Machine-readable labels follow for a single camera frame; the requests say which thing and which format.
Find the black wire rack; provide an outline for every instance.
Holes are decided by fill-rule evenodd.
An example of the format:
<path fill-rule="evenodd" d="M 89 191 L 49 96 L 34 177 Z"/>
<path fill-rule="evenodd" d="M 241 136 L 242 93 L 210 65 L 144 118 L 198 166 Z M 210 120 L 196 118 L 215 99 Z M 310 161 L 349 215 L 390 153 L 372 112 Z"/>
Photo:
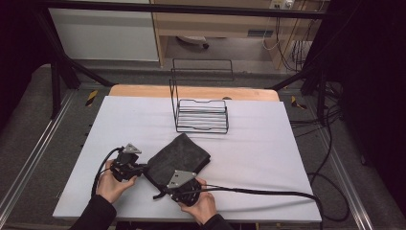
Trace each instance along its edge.
<path fill-rule="evenodd" d="M 225 59 L 174 59 L 171 72 L 169 89 L 176 131 L 226 134 L 229 129 L 226 102 L 184 99 L 180 97 L 178 82 L 233 81 L 233 63 Z"/>

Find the white tabletop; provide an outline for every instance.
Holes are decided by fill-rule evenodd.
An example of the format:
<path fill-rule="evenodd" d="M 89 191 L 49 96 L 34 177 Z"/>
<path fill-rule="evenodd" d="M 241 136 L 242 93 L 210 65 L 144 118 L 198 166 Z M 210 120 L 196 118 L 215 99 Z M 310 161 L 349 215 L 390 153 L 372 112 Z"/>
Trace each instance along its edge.
<path fill-rule="evenodd" d="M 198 176 L 224 187 L 312 194 L 283 103 L 227 101 L 227 107 L 227 134 L 188 134 L 212 156 Z M 95 174 L 114 148 L 132 143 L 143 152 L 138 163 L 146 163 L 179 134 L 170 98 L 105 97 L 54 217 L 76 219 L 81 215 Z M 141 176 L 114 204 L 117 219 L 192 221 L 168 195 L 153 200 L 158 194 Z M 218 212 L 229 221 L 321 221 L 316 203 L 303 197 L 213 195 Z"/>

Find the person's left hand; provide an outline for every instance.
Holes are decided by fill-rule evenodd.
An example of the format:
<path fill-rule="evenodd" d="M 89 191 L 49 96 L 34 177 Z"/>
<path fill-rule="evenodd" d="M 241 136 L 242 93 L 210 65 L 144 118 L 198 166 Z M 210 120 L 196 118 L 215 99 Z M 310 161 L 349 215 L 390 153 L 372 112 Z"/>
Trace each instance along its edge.
<path fill-rule="evenodd" d="M 113 160 L 108 160 L 105 163 L 106 171 L 101 175 L 99 186 L 96 190 L 97 195 L 102 196 L 110 203 L 114 203 L 126 189 L 135 184 L 135 180 L 137 179 L 135 175 L 126 182 L 118 181 L 114 177 L 113 172 L 109 170 L 112 163 Z"/>

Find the black sleeve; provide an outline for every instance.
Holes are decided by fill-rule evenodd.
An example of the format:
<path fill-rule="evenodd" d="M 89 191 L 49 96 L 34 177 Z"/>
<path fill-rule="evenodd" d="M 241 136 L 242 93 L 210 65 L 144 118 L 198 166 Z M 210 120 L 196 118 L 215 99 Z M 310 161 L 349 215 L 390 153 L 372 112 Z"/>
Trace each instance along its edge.
<path fill-rule="evenodd" d="M 220 215 L 212 216 L 201 227 L 202 230 L 234 230 L 234 228 Z"/>
<path fill-rule="evenodd" d="M 71 230 L 104 230 L 116 217 L 116 209 L 101 195 L 94 195 Z"/>

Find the dark gray towel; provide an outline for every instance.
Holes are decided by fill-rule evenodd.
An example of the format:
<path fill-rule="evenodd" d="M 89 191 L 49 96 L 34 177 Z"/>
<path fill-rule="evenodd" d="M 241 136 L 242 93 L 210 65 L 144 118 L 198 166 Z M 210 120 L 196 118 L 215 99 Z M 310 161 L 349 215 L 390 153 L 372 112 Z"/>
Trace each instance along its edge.
<path fill-rule="evenodd" d="M 182 133 L 148 160 L 144 175 L 163 192 L 175 170 L 199 173 L 209 162 L 210 155 Z"/>

